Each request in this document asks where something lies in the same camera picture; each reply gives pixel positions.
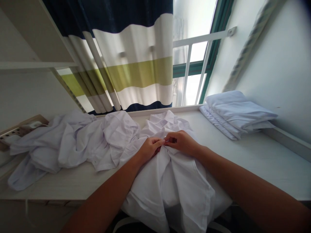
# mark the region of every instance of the stack of folded clothes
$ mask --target stack of folded clothes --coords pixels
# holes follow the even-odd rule
[[[240,91],[229,91],[206,97],[206,105],[200,107],[203,115],[232,140],[242,134],[273,128],[269,122],[277,114],[249,100]]]

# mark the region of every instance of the white desk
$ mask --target white desk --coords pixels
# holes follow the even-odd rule
[[[130,114],[144,126],[152,113],[145,116]],[[277,186],[299,201],[311,200],[311,163],[285,148],[263,133],[250,134],[241,141],[232,141],[212,125],[200,111],[177,112],[189,121],[199,142]],[[7,187],[7,178],[0,181],[0,199],[32,200],[85,200],[116,169],[95,173],[93,165],[85,162],[77,168],[62,169],[57,174],[47,174],[29,187],[17,192]]]

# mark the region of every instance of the crumpled white shirt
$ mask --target crumpled white shirt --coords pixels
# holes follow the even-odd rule
[[[139,139],[125,148],[120,166],[136,154],[147,137],[164,138],[168,132],[179,130],[196,140],[189,123],[171,111],[151,115]],[[169,232],[165,209],[179,203],[183,230],[206,232],[213,215],[215,191],[206,181],[205,168],[193,157],[162,146],[137,175],[122,210],[156,232]]]
[[[20,191],[47,172],[55,174],[85,161],[95,171],[116,168],[125,146],[138,138],[139,130],[125,111],[100,119],[80,110],[56,116],[49,127],[37,128],[10,146],[11,155],[29,154],[9,177],[8,185]]]

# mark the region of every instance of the folded white clothes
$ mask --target folded white clothes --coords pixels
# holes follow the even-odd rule
[[[35,174],[55,174],[85,161],[91,162],[95,171],[116,168],[125,146],[138,138],[138,132],[139,125],[125,111],[100,119],[79,110],[56,116],[49,127],[37,128],[10,146],[11,155],[28,151],[29,156],[13,172],[8,185],[22,190],[37,180]]]
[[[206,97],[206,105],[200,107],[203,115],[232,140],[241,135],[255,133],[262,128],[273,128],[269,122],[277,114],[251,101],[240,91],[229,91]]]
[[[125,148],[120,166],[136,154],[147,137],[164,138],[168,132],[179,130],[196,140],[189,123],[171,111],[151,115],[140,138]],[[194,158],[162,146],[137,175],[122,210],[156,232],[169,232],[165,209],[179,204],[183,230],[206,232],[213,216],[215,191],[206,180],[204,167]]]

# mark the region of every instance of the striped curtain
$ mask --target striped curtain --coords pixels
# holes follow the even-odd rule
[[[171,107],[173,0],[43,0],[77,67],[60,75],[96,113]]]

